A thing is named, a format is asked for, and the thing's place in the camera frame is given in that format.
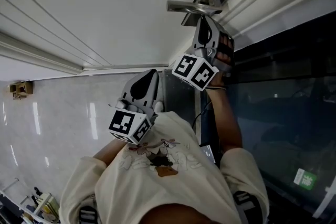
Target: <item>graphic print on shirt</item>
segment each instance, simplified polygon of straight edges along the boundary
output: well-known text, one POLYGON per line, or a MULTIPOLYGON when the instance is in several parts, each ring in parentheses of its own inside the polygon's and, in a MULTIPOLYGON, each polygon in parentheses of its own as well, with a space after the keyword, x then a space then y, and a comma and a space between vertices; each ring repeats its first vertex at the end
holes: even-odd
POLYGON ((185 153, 189 150, 190 145, 181 145, 174 139, 161 139, 153 144, 143 143, 125 149, 119 158, 119 169, 149 168, 150 171, 163 177, 202 167, 203 165, 192 154, 185 153))

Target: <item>person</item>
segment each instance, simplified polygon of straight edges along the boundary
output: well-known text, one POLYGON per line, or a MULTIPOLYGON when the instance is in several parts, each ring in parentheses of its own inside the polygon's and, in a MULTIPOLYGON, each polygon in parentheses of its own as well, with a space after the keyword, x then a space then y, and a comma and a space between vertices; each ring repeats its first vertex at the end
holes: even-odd
MULTIPOLYGON (((232 48, 226 37, 220 41, 232 48)), ((221 52, 216 58, 231 61, 221 52)), ((222 87, 222 75, 217 73, 211 85, 222 87)), ((84 217, 81 223, 264 223, 266 188, 253 156, 243 149, 226 91, 207 94, 224 152, 219 169, 199 147, 190 124, 174 112, 159 113, 140 145, 113 140, 80 160, 60 201, 61 222, 84 217), (87 208, 98 216, 88 220, 87 208)))

